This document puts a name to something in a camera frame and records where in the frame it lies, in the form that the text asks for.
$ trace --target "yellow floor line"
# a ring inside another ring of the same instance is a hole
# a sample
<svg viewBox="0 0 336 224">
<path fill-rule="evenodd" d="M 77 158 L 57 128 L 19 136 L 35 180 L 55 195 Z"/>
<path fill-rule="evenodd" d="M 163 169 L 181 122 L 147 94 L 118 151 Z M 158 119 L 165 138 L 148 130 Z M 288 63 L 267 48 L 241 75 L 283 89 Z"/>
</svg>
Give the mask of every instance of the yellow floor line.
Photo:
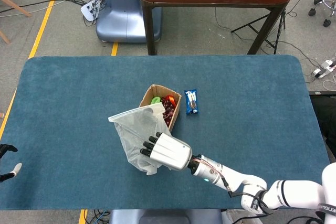
<svg viewBox="0 0 336 224">
<path fill-rule="evenodd" d="M 38 33 L 37 33 L 37 36 L 36 36 L 36 39 L 35 39 L 33 48 L 32 48 L 32 50 L 30 51 L 30 54 L 29 54 L 28 59 L 30 59 L 30 58 L 32 58 L 32 57 L 35 56 L 35 53 L 36 53 L 38 44 L 40 43 L 42 34 L 43 34 L 43 32 L 44 32 L 44 29 L 46 28 L 46 25 L 47 25 L 47 22 L 48 22 L 48 18 L 49 18 L 49 15 L 50 15 L 50 13 L 51 13 L 51 9 L 53 8 L 53 4 L 54 4 L 54 2 L 55 2 L 55 1 L 50 1 L 50 2 L 49 2 L 49 5 L 48 5 L 48 8 L 47 8 L 46 14 L 44 15 L 44 19 L 43 19 L 42 24 L 41 24 L 41 26 L 40 26 L 40 30 L 39 30 Z"/>
<path fill-rule="evenodd" d="M 113 47 L 112 47 L 111 56 L 117 56 L 117 51 L 118 51 L 118 42 L 114 42 Z"/>
<path fill-rule="evenodd" d="M 46 14 L 44 15 L 42 24 L 41 24 L 41 26 L 40 26 L 40 29 L 39 29 L 38 33 L 37 33 L 37 36 L 36 36 L 34 45 L 33 45 L 33 47 L 32 47 L 32 50 L 30 51 L 30 54 L 29 54 L 28 59 L 31 59 L 31 58 L 33 58 L 33 57 L 35 56 L 35 53 L 36 53 L 38 44 L 40 43 L 42 34 L 43 34 L 43 32 L 44 32 L 44 28 L 45 28 L 46 25 L 47 25 L 48 18 L 49 18 L 49 15 L 50 15 L 50 13 L 51 13 L 51 9 L 53 8 L 52 5 L 54 4 L 54 2 L 55 2 L 55 1 L 50 1 L 50 2 L 49 2 L 49 5 L 48 5 L 48 8 L 47 8 Z M 14 94 L 13 94 L 13 97 L 12 97 L 12 100 L 10 101 L 10 104 L 9 104 L 9 107 L 8 107 L 8 110 L 7 110 L 7 113 L 6 113 L 5 118 L 4 118 L 4 120 L 2 121 L 2 124 L 1 124 L 1 127 L 0 127 L 0 140 L 1 140 L 1 137 L 2 137 L 2 135 L 3 135 L 3 133 L 4 133 L 5 126 L 6 126 L 8 117 L 9 117 L 10 110 L 12 109 L 12 105 L 13 105 L 13 101 L 14 101 L 15 93 L 16 93 L 16 90 L 15 90 L 15 92 L 14 92 Z"/>
<path fill-rule="evenodd" d="M 86 223 L 85 219 L 86 219 L 87 215 L 88 215 L 88 210 L 87 209 L 82 209 L 80 211 L 80 216 L 79 216 L 78 224 Z"/>
<path fill-rule="evenodd" d="M 8 116 L 9 116 L 9 112 L 12 109 L 15 93 L 16 93 L 16 90 L 14 91 L 12 100 L 10 101 L 10 104 L 8 106 L 7 113 L 6 113 L 5 118 L 4 118 L 4 120 L 3 120 L 2 124 L 1 124 L 1 127 L 0 127 L 0 140 L 1 140 L 2 134 L 4 133 L 4 130 L 5 130 L 5 126 L 6 126 L 6 123 L 7 123 L 7 120 L 8 120 Z"/>
</svg>

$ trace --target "oreo package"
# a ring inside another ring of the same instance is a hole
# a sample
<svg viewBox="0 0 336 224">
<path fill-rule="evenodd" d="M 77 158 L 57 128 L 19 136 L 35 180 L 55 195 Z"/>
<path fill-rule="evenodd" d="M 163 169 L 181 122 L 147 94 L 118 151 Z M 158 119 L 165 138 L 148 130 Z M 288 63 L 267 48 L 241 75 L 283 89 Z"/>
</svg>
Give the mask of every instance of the oreo package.
<svg viewBox="0 0 336 224">
<path fill-rule="evenodd" d="M 184 90 L 185 102 L 186 102 L 186 114 L 197 114 L 198 105 L 197 105 L 197 90 Z"/>
</svg>

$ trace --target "small cardboard box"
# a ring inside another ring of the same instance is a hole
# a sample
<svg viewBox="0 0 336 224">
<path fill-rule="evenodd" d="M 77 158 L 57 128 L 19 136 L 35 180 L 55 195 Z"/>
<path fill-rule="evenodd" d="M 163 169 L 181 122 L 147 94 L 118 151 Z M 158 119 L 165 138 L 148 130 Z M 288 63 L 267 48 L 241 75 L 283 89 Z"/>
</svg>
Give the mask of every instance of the small cardboard box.
<svg viewBox="0 0 336 224">
<path fill-rule="evenodd" d="M 169 131 L 171 132 L 174 126 L 174 123 L 176 121 L 178 112 L 180 110 L 181 105 L 181 98 L 182 96 L 179 93 L 176 93 L 174 90 L 171 90 L 169 88 L 166 88 L 161 85 L 152 84 L 146 91 L 146 94 L 142 98 L 142 101 L 139 105 L 139 107 L 147 106 L 151 104 L 151 101 L 154 97 L 166 97 L 167 95 L 172 95 L 174 97 L 176 108 L 172 117 L 172 120 L 170 121 L 169 125 Z"/>
</svg>

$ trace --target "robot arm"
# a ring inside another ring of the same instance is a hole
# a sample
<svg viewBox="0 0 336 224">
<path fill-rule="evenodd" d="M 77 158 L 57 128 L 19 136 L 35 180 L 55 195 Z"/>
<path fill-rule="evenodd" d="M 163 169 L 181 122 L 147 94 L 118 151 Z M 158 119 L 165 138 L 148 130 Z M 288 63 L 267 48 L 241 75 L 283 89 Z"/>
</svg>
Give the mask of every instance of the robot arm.
<svg viewBox="0 0 336 224">
<path fill-rule="evenodd" d="M 194 176 L 228 191 L 230 197 L 241 196 L 245 210 L 261 215 L 279 207 L 319 209 L 327 214 L 325 224 L 336 223 L 336 163 L 323 171 L 323 187 L 306 180 L 278 180 L 267 190 L 262 178 L 239 173 L 203 155 L 193 156 L 188 144 L 172 136 L 157 133 L 149 141 L 144 142 L 147 149 L 141 149 L 142 154 L 174 170 L 188 167 Z M 243 192 L 236 193 L 241 184 Z"/>
</svg>

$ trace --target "table leg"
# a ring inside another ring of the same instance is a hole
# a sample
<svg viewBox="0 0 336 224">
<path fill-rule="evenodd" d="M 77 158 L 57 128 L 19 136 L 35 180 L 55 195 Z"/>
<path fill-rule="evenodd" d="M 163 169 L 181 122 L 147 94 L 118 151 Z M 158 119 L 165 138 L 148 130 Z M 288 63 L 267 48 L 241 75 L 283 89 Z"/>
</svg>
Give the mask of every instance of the table leg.
<svg viewBox="0 0 336 224">
<path fill-rule="evenodd" d="M 152 8 L 149 6 L 143 6 L 142 13 L 145 24 L 148 55 L 156 55 Z"/>
<path fill-rule="evenodd" d="M 7 36 L 1 30 L 0 30 L 0 37 L 2 37 L 7 44 L 11 43 L 7 38 Z"/>
<path fill-rule="evenodd" d="M 3 2 L 5 2 L 7 5 L 11 6 L 12 8 L 17 9 L 18 11 L 22 12 L 24 15 L 26 15 L 27 17 L 30 17 L 31 14 L 29 12 L 27 12 L 26 10 L 22 9 L 21 7 L 19 7 L 17 4 L 15 4 L 13 1 L 11 0 L 1 0 Z"/>
<path fill-rule="evenodd" d="M 275 22 L 278 20 L 281 13 L 284 11 L 285 6 L 274 7 L 271 9 L 265 23 L 262 25 L 257 37 L 255 38 L 250 50 L 248 51 L 248 55 L 255 55 L 261 47 L 261 44 L 267 38 L 267 35 L 271 31 L 272 27 L 274 26 Z"/>
</svg>

